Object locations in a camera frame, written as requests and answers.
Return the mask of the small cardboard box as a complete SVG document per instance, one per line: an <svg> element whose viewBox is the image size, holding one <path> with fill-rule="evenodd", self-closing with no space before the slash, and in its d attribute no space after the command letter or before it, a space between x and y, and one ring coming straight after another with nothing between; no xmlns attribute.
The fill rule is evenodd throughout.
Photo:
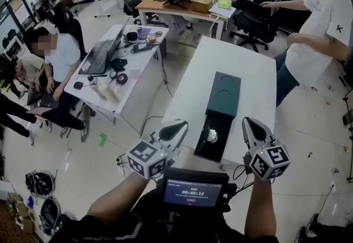
<svg viewBox="0 0 353 243"><path fill-rule="evenodd" d="M208 13L208 11L213 7L213 0L192 0L192 11L202 14Z"/></svg>

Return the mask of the black office chair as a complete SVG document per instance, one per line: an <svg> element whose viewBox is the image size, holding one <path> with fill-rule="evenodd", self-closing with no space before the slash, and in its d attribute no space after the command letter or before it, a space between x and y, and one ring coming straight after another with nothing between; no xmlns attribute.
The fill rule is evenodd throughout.
<svg viewBox="0 0 353 243"><path fill-rule="evenodd" d="M274 40L278 30L278 20L276 15L271 14L270 8L261 6L264 2L275 0L237 0L233 4L236 10L240 11L233 17L234 25L243 33L235 31L229 32L229 37L237 36L242 41L238 46L250 45L255 52L258 52L257 45L262 45L268 50L268 43Z"/></svg>
<svg viewBox="0 0 353 243"><path fill-rule="evenodd" d="M87 56L87 52L84 47L81 24L74 18L67 18L66 9L61 2L56 4L52 10L54 12L54 25L58 28L60 33L70 34L76 39L81 53L81 60L83 61Z"/></svg>

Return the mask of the black open laptop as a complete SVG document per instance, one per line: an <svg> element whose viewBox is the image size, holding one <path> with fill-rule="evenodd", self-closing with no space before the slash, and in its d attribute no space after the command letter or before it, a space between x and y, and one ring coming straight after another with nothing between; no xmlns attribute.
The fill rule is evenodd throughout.
<svg viewBox="0 0 353 243"><path fill-rule="evenodd" d="M119 28L119 32L115 37L99 41L93 46L79 70L80 75L102 75L105 73L121 43L128 22L129 20Z"/></svg>

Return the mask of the cream thermos flask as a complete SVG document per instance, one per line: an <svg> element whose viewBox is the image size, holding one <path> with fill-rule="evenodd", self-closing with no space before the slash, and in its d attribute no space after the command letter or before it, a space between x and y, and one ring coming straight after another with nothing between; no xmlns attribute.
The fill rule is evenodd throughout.
<svg viewBox="0 0 353 243"><path fill-rule="evenodd" d="M114 104L116 106L120 104L118 96L107 83L99 83L98 90L109 103Z"/></svg>

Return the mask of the person's right forearm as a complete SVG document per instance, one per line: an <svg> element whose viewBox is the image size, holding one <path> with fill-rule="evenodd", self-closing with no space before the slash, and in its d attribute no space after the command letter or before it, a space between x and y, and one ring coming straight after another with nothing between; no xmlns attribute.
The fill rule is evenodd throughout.
<svg viewBox="0 0 353 243"><path fill-rule="evenodd" d="M245 221L244 234L255 240L276 235L276 217L270 181L254 176L254 184Z"/></svg>

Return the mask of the black chest-mounted screen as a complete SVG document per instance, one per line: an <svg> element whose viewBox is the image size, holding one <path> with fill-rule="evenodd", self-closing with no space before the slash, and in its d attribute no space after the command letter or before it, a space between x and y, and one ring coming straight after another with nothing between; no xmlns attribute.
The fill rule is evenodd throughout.
<svg viewBox="0 0 353 243"><path fill-rule="evenodd" d="M168 167L162 180L162 203L177 211L217 210L222 205L228 181L225 173Z"/></svg>

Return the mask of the large cardboard box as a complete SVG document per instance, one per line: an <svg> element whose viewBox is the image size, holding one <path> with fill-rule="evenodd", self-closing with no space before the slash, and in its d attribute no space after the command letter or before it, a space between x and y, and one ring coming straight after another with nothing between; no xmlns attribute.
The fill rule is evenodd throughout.
<svg viewBox="0 0 353 243"><path fill-rule="evenodd" d="M201 33L196 33L190 30L184 31L178 40L179 54L188 58L192 58L201 38Z"/></svg>

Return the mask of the white flat box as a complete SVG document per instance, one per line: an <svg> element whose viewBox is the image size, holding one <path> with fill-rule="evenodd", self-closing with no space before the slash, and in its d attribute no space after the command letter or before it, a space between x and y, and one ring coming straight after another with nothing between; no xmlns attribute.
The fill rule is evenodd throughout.
<svg viewBox="0 0 353 243"><path fill-rule="evenodd" d="M230 9L225 9L225 8L219 7L218 3L216 3L208 11L211 14L214 14L217 17L224 18L224 19L229 19L229 18L232 17L232 15L236 11L236 9L234 7L232 7L232 6L231 6Z"/></svg>

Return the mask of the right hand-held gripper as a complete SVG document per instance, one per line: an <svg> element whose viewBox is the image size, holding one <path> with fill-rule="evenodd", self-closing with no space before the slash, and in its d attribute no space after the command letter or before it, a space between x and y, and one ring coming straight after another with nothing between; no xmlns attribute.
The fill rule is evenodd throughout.
<svg viewBox="0 0 353 243"><path fill-rule="evenodd" d="M270 128L257 119L245 117L242 130L249 149L243 157L246 173L253 173L262 181L283 175L291 159L284 145L270 144L275 140Z"/></svg>

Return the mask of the wooden top desk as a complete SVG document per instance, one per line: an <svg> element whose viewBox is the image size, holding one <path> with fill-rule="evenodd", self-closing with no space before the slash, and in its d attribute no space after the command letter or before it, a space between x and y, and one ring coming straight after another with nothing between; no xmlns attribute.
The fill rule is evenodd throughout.
<svg viewBox="0 0 353 243"><path fill-rule="evenodd" d="M231 19L220 18L210 12L206 14L193 12L192 2L189 1L177 2L177 6L174 4L163 4L164 2L143 0L139 5L137 5L136 9L139 12L141 23L143 25L148 25L146 17L147 13L177 15L192 19L205 20L212 23L208 31L209 36L214 39L221 40L223 31L227 28L228 21Z"/></svg>

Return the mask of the clear water bottle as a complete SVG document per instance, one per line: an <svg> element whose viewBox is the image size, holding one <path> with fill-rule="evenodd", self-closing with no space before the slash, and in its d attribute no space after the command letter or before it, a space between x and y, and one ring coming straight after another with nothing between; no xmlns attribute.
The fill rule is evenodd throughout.
<svg viewBox="0 0 353 243"><path fill-rule="evenodd" d="M92 75L89 75L87 79L89 81L90 88L99 96L101 100L106 101L106 97L101 93L101 91L98 88L98 78Z"/></svg>

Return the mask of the black handheld device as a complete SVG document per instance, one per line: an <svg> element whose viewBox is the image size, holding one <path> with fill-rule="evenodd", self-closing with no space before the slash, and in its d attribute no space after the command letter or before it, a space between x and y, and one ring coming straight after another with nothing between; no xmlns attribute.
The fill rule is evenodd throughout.
<svg viewBox="0 0 353 243"><path fill-rule="evenodd" d="M154 48L154 44L152 43L135 44L132 47L131 53L138 54L140 52L149 51L152 48Z"/></svg>

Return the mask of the person's left forearm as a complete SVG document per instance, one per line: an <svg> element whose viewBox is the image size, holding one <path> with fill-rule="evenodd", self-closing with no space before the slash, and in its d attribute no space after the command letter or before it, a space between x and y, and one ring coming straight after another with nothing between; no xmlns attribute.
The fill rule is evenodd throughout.
<svg viewBox="0 0 353 243"><path fill-rule="evenodd" d="M88 209L87 215L112 223L128 213L149 183L136 172L131 173L114 189L98 198Z"/></svg>

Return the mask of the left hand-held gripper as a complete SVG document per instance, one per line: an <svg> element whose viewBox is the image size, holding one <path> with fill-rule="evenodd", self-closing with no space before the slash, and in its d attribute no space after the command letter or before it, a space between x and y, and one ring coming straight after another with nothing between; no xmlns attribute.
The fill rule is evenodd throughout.
<svg viewBox="0 0 353 243"><path fill-rule="evenodd" d="M145 179L163 173L175 151L183 142L189 124L177 119L161 123L157 130L139 139L127 154L127 164Z"/></svg>

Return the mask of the black pouch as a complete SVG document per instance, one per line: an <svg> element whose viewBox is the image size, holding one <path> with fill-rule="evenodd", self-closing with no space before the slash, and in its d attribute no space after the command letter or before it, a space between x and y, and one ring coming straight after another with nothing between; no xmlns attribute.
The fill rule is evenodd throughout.
<svg viewBox="0 0 353 243"><path fill-rule="evenodd" d="M127 65L126 59L117 58L110 61L110 66L115 72L124 72L126 65Z"/></svg>

